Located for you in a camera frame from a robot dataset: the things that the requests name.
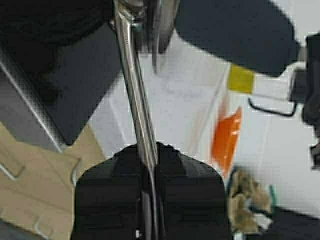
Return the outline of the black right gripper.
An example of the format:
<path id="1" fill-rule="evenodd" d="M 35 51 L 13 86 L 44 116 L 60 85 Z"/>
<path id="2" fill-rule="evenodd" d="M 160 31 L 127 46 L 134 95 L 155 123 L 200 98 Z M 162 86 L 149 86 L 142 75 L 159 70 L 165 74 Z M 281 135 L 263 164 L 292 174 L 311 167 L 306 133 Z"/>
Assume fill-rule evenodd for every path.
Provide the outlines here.
<path id="1" fill-rule="evenodd" d="M 301 119 L 313 127 L 317 143 L 309 147 L 312 170 L 320 169 L 320 35 L 306 37 L 306 45 L 300 47 L 297 62 L 305 66 L 296 66 L 292 75 L 289 100 L 293 109 L 302 104 Z"/>

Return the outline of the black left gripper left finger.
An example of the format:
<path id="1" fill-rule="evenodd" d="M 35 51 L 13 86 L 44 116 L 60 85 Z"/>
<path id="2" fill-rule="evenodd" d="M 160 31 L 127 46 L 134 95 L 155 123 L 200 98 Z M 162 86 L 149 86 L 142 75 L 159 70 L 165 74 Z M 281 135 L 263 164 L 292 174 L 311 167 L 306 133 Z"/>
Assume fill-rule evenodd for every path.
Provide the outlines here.
<path id="1" fill-rule="evenodd" d="M 76 183 L 71 239 L 150 239 L 143 173 L 135 144 L 86 170 Z"/>

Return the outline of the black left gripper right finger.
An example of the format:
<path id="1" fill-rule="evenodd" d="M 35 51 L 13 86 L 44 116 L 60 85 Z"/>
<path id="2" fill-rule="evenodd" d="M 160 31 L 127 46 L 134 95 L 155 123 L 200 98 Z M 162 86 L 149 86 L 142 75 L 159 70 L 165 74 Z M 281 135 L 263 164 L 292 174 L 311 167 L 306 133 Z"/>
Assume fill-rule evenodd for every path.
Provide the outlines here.
<path id="1" fill-rule="evenodd" d="M 208 164 L 157 142 L 164 240 L 230 240 L 225 186 Z"/>

